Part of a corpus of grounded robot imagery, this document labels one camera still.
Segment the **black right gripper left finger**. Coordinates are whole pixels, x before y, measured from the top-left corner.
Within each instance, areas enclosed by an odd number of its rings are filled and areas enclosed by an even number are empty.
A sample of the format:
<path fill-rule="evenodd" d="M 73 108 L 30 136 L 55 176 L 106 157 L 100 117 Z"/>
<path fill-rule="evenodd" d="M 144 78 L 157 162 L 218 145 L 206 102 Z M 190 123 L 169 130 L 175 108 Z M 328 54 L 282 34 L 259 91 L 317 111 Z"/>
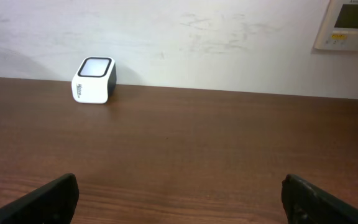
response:
<path fill-rule="evenodd" d="M 65 174 L 0 208 L 0 224 L 70 224 L 79 199 L 74 174 Z"/>

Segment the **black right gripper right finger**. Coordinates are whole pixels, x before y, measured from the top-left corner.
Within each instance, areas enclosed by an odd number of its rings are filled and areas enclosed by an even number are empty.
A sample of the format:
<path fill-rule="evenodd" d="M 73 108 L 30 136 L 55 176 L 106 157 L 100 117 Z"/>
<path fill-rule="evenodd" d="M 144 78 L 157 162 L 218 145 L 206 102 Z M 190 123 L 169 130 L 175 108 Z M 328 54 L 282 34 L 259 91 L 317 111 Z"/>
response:
<path fill-rule="evenodd" d="M 281 199 L 289 224 L 358 224 L 358 209 L 295 174 L 282 181 Z"/>

